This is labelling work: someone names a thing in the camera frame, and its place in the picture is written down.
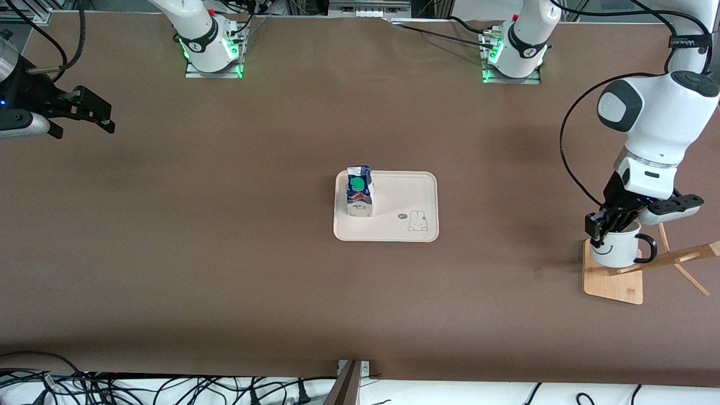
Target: mug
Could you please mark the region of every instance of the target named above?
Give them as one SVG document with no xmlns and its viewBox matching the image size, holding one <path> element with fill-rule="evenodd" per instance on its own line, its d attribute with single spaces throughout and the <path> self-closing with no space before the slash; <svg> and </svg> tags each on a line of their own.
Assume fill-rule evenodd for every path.
<svg viewBox="0 0 720 405">
<path fill-rule="evenodd" d="M 640 233 L 640 222 L 633 221 L 622 232 L 608 232 L 600 247 L 590 245 L 590 257 L 605 267 L 622 268 L 635 263 L 650 263 L 657 256 L 655 240 Z M 642 239 L 650 245 L 650 256 L 642 258 L 637 256 L 639 240 Z"/>
</svg>

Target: green cap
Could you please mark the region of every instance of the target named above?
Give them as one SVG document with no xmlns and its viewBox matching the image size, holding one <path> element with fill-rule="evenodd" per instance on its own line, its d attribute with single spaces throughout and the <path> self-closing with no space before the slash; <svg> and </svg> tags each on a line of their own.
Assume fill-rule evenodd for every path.
<svg viewBox="0 0 720 405">
<path fill-rule="evenodd" d="M 365 180 L 362 177 L 353 177 L 350 179 L 350 185 L 355 191 L 361 191 L 365 188 Z"/>
</svg>

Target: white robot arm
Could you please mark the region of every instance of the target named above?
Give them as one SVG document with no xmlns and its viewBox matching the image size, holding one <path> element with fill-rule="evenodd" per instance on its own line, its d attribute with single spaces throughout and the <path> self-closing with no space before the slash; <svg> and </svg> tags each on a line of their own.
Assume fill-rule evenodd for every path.
<svg viewBox="0 0 720 405">
<path fill-rule="evenodd" d="M 525 0 L 517 20 L 504 22 L 502 45 L 490 62 L 509 77 L 529 76 L 542 63 L 562 11 L 549 0 Z"/>
<path fill-rule="evenodd" d="M 211 16 L 202 0 L 148 0 L 172 23 L 190 63 L 200 71 L 224 69 L 240 55 L 238 23 Z"/>
<path fill-rule="evenodd" d="M 662 10 L 682 12 L 669 16 L 677 36 L 668 71 L 655 77 L 631 77 L 611 82 L 598 100 L 597 113 L 607 127 L 627 135 L 615 171 L 603 192 L 598 213 L 585 217 L 585 231 L 593 246 L 608 232 L 622 231 L 636 218 L 657 224 L 684 218 L 703 203 L 697 195 L 680 195 L 675 173 L 687 148 L 698 139 L 720 102 L 720 86 L 705 76 L 707 41 L 719 0 L 656 0 Z"/>
</svg>

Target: mug handle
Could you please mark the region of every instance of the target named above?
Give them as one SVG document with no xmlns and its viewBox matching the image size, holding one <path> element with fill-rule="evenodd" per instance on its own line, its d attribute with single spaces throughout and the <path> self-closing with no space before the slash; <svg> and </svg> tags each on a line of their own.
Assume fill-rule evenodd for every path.
<svg viewBox="0 0 720 405">
<path fill-rule="evenodd" d="M 652 262 L 652 261 L 655 259 L 655 257 L 657 256 L 657 243 L 655 243 L 655 239 L 653 239 L 652 237 L 650 237 L 650 236 L 648 236 L 648 235 L 646 235 L 646 234 L 644 234 L 644 233 L 638 233 L 637 235 L 635 235 L 635 237 L 638 238 L 638 239 L 642 239 L 642 240 L 646 241 L 647 244 L 650 245 L 650 257 L 648 257 L 648 258 L 646 258 L 646 259 L 643 259 L 642 257 L 638 257 L 638 258 L 635 259 L 634 261 L 635 261 L 636 263 L 650 263 L 650 262 Z"/>
</svg>

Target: table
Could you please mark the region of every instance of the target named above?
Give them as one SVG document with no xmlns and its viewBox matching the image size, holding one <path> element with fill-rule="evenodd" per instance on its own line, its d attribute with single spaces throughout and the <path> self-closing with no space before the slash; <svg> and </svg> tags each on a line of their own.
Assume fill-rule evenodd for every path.
<svg viewBox="0 0 720 405">
<path fill-rule="evenodd" d="M 0 145 L 3 350 L 147 373 L 325 375 L 356 357 L 398 379 L 720 383 L 718 263 L 688 265 L 708 298 L 673 269 L 646 274 L 642 306 L 584 295 L 595 207 L 558 153 L 578 95 L 662 69 L 663 26 L 560 25 L 544 83 L 503 86 L 476 48 L 380 19 L 272 18 L 235 81 L 184 79 L 162 15 L 87 22 L 59 86 L 110 101 L 117 132 L 65 120 L 61 141 Z M 77 27 L 57 14 L 48 31 L 72 53 Z M 39 35 L 26 56 L 58 62 Z M 567 155 L 600 194 L 624 136 L 596 99 Z M 676 249 L 720 236 L 718 129 L 678 173 L 706 204 L 667 225 Z M 336 240 L 333 179 L 352 164 L 432 172 L 439 238 Z"/>
</svg>

